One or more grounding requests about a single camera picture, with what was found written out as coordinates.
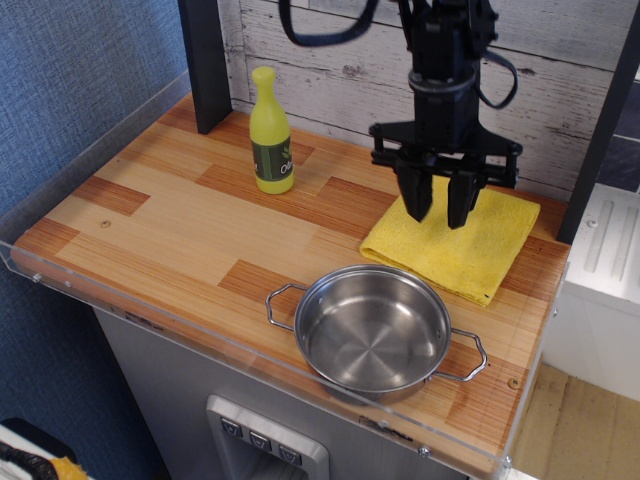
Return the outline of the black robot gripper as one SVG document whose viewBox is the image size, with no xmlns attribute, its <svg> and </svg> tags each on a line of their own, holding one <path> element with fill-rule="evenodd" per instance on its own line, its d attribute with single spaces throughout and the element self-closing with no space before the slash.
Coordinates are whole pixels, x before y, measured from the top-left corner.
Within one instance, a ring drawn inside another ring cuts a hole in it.
<svg viewBox="0 0 640 480">
<path fill-rule="evenodd" d="M 471 87 L 443 95 L 417 92 L 415 119 L 376 123 L 373 163 L 394 170 L 407 213 L 417 222 L 433 202 L 432 175 L 450 177 L 450 229 L 466 224 L 486 183 L 516 186 L 522 146 L 479 122 L 479 97 Z"/>
</svg>

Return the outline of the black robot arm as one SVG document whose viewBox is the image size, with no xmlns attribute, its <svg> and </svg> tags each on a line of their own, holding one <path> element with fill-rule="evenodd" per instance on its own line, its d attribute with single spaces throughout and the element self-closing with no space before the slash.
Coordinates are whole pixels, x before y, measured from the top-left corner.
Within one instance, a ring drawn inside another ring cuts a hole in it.
<svg viewBox="0 0 640 480">
<path fill-rule="evenodd" d="M 512 188 L 523 148 L 485 129 L 479 107 L 481 62 L 514 66 L 489 51 L 497 13 L 487 1 L 402 1 L 401 21 L 412 69 L 414 120 L 374 124 L 374 164 L 393 169 L 407 213 L 422 221 L 432 202 L 432 179 L 448 178 L 448 225 L 465 225 L 488 184 Z"/>
</svg>

